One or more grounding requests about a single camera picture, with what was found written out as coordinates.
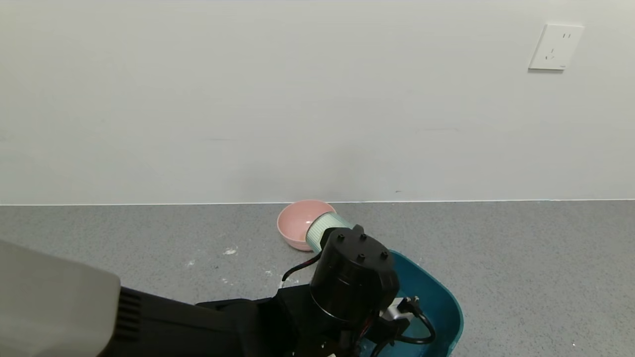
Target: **gray floor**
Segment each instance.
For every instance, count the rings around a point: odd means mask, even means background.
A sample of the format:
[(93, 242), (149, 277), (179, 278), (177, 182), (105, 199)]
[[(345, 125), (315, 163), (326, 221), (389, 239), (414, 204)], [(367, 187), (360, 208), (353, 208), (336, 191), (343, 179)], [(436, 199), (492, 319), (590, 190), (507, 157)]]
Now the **gray floor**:
[[(4, 206), (0, 239), (172, 299), (254, 299), (308, 257), (278, 236), (282, 207)], [(454, 356), (634, 354), (635, 201), (335, 208), (454, 293), (465, 317)]]

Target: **black wire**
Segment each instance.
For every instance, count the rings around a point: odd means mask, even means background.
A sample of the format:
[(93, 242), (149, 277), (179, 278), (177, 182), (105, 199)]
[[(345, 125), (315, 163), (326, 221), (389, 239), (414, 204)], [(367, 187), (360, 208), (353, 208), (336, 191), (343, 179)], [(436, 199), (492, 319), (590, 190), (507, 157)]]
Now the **black wire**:
[(378, 318), (379, 318), (379, 312), (373, 310), (370, 313), (370, 316), (366, 319), (366, 322), (364, 322), (364, 325), (359, 330), (359, 334), (356, 336), (355, 335), (352, 336), (352, 344), (351, 344), (352, 346), (357, 346), (361, 342), (361, 339), (370, 330), (371, 326), (373, 326), (373, 324), (375, 323), (375, 321), (377, 321)]
[[(434, 339), (436, 338), (436, 331), (434, 330), (432, 323), (430, 323), (430, 320), (428, 320), (428, 318), (423, 313), (417, 311), (416, 314), (419, 320), (421, 320), (421, 322), (424, 323), (425, 327), (430, 332), (430, 336), (417, 339), (414, 337), (400, 335), (394, 338), (395, 341), (405, 342), (407, 344), (429, 344), (429, 343), (432, 343), (432, 341), (434, 341)], [(384, 349), (384, 347), (386, 347), (386, 345), (391, 342), (392, 340), (390, 339), (385, 339), (382, 342), (379, 342), (375, 346), (375, 348), (373, 348), (373, 352), (370, 354), (370, 357), (377, 357), (379, 353)]]
[(292, 267), (291, 269), (287, 270), (287, 272), (284, 275), (282, 275), (282, 281), (286, 281), (286, 279), (289, 277), (289, 275), (295, 273), (296, 271), (304, 269), (304, 268), (308, 267), (309, 265), (317, 262), (321, 256), (322, 256), (322, 252), (319, 252), (315, 257), (307, 260), (306, 262), (304, 262), (302, 264), (298, 264), (295, 267)]
[(407, 344), (429, 344), (429, 343), (432, 343), (432, 341), (434, 341), (434, 339), (436, 338), (436, 331), (434, 331), (434, 327), (432, 327), (432, 323), (430, 323), (430, 320), (428, 320), (428, 318), (425, 317), (425, 315), (422, 313), (418, 313), (417, 317), (419, 318), (419, 320), (421, 320), (422, 323), (424, 323), (428, 331), (430, 331), (430, 336), (417, 339), (414, 337), (401, 335), (401, 336), (397, 336), (395, 338), (395, 341), (401, 341)]
[(373, 348), (373, 352), (370, 354), (370, 357), (377, 357), (379, 353), (386, 347), (387, 344), (391, 343), (389, 339), (383, 340), (379, 342), (375, 348)]

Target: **light green cylinder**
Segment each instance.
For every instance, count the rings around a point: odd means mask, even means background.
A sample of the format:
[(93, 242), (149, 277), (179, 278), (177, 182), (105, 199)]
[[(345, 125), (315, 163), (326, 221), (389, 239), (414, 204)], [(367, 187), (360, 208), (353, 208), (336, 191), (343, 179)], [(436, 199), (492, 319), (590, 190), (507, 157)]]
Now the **light green cylinder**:
[(318, 217), (307, 231), (307, 244), (313, 249), (313, 252), (319, 253), (322, 251), (322, 247), (319, 242), (322, 240), (324, 231), (329, 228), (353, 228), (354, 225), (348, 223), (339, 214), (335, 212), (326, 212)]

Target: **bowl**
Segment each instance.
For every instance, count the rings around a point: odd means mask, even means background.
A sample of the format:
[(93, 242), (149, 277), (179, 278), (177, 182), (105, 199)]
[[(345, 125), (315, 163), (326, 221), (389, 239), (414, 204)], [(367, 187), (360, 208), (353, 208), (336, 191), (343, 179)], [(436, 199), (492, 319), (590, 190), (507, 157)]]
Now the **bowl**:
[(335, 209), (317, 199), (294, 202), (278, 215), (278, 231), (290, 246), (308, 252), (311, 247), (307, 244), (307, 231), (313, 221), (326, 212), (335, 212)]
[[(386, 346), (380, 357), (450, 357), (463, 333), (463, 312), (454, 295), (437, 279), (403, 254), (391, 250), (393, 269), (399, 277), (398, 297), (418, 296), (421, 310), (428, 317), (437, 337), (431, 344), (395, 342)], [(413, 319), (404, 336), (426, 336), (424, 324)], [(362, 340), (360, 357), (369, 357), (375, 344)]]

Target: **white outlet plate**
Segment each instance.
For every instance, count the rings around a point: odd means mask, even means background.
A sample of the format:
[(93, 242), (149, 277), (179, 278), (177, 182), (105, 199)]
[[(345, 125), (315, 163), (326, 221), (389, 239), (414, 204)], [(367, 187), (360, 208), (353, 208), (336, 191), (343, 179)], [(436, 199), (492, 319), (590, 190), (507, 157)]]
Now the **white outlet plate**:
[(529, 68), (565, 70), (583, 31), (583, 26), (545, 25)]

